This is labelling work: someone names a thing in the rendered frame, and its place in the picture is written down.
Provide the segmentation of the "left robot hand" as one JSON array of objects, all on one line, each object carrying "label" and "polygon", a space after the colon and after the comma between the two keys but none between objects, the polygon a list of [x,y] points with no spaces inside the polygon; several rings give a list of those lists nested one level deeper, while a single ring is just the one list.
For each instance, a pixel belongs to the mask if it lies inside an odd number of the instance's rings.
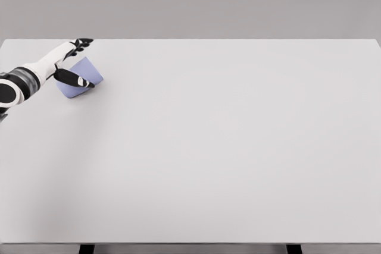
[{"label": "left robot hand", "polygon": [[62,68],[63,62],[77,55],[78,52],[84,51],[90,46],[93,39],[78,38],[70,40],[53,49],[41,60],[38,61],[38,75],[41,79],[41,86],[51,77],[56,81],[73,87],[94,88],[95,84],[76,73]]}]

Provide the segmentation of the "light blue cup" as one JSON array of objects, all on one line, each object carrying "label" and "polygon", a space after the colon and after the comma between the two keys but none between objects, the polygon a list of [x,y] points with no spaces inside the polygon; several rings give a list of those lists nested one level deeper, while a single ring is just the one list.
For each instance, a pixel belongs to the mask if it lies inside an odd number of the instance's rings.
[{"label": "light blue cup", "polygon": [[100,84],[104,78],[88,57],[82,58],[68,70],[60,68],[56,86],[66,98],[75,98]]}]

